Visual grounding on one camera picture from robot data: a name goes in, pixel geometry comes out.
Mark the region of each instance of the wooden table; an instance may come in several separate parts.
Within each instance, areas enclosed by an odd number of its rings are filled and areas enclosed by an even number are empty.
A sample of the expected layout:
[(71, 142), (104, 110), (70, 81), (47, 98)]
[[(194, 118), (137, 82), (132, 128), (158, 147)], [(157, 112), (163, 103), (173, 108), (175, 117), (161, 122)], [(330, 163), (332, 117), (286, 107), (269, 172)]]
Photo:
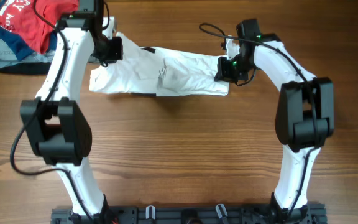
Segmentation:
[[(335, 132), (313, 168), (310, 201), (325, 203), (329, 223), (358, 223), (358, 1), (114, 1), (119, 31), (138, 45), (219, 55), (219, 38), (198, 30), (216, 24), (235, 35), (258, 18), (310, 72), (335, 84)], [(96, 68), (88, 65), (86, 74)], [(57, 174), (34, 178), (9, 164), (22, 126), (19, 105), (34, 98), (43, 76), (0, 74), (0, 223), (49, 223), (52, 208), (70, 205)], [(225, 97), (156, 98), (88, 91), (80, 106), (93, 130), (90, 160), (110, 205), (268, 203), (282, 147), (274, 130), (278, 91), (263, 73)], [(41, 169), (26, 137), (18, 165)]]

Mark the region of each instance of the red shirt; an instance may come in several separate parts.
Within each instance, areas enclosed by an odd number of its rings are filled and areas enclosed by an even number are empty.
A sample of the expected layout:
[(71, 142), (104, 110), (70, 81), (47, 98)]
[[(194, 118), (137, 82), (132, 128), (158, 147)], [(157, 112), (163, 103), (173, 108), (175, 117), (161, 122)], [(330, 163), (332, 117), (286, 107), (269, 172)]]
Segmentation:
[[(6, 0), (0, 10), (0, 26), (19, 34), (30, 48), (43, 54), (48, 50), (53, 28), (35, 15), (33, 1)], [(36, 10), (50, 23), (56, 24), (63, 13), (78, 10), (78, 0), (37, 0)]]

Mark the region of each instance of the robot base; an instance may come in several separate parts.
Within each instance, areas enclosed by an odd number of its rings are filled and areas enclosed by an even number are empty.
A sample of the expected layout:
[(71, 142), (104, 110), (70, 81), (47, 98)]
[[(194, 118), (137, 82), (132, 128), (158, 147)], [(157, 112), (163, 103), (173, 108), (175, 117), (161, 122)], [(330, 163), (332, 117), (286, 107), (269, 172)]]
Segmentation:
[[(215, 207), (178, 207), (156, 208), (155, 220), (146, 219), (146, 208), (110, 207), (118, 217), (120, 224), (183, 224), (182, 211), (195, 210), (204, 224), (220, 224)], [(270, 205), (254, 204), (240, 207), (226, 207), (228, 224), (271, 224)], [(72, 224), (70, 209), (52, 210), (51, 224)], [(81, 224), (91, 223), (87, 217), (81, 218)], [(323, 204), (309, 204), (306, 218), (293, 224), (327, 224), (326, 209)]]

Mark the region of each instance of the gray cloth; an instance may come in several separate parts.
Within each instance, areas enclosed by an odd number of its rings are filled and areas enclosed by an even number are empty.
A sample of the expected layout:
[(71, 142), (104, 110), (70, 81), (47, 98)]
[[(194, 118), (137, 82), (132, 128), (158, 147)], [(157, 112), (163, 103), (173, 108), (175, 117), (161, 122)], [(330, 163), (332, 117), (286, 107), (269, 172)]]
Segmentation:
[[(0, 39), (0, 68), (17, 65), (18, 63), (47, 63), (52, 62), (55, 51), (51, 50), (45, 54), (38, 54), (36, 52), (27, 56), (25, 59), (18, 61), (13, 51), (8, 47), (8, 45)], [(90, 57), (90, 63), (97, 62), (94, 57)]]

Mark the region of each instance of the wood grain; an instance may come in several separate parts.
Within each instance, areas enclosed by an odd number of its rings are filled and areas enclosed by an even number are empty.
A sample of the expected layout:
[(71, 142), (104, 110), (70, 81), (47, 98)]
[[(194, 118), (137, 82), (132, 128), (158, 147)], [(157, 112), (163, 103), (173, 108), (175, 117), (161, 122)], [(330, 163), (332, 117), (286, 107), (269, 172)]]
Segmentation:
[[(310, 72), (335, 84), (334, 136), (313, 168), (311, 201), (325, 203), (330, 223), (358, 223), (358, 1), (114, 1), (118, 29), (142, 46), (219, 55), (221, 39), (198, 30), (210, 22), (235, 34), (256, 17)], [(86, 74), (96, 68), (88, 65)], [(19, 176), (9, 150), (20, 126), (19, 105), (44, 77), (0, 74), (0, 223), (49, 223), (50, 210), (70, 205), (56, 174)], [(229, 95), (155, 98), (88, 91), (80, 106), (93, 130), (94, 174), (110, 205), (267, 203), (279, 177), (275, 135), (278, 91), (263, 72)], [(17, 161), (44, 166), (28, 140)]]

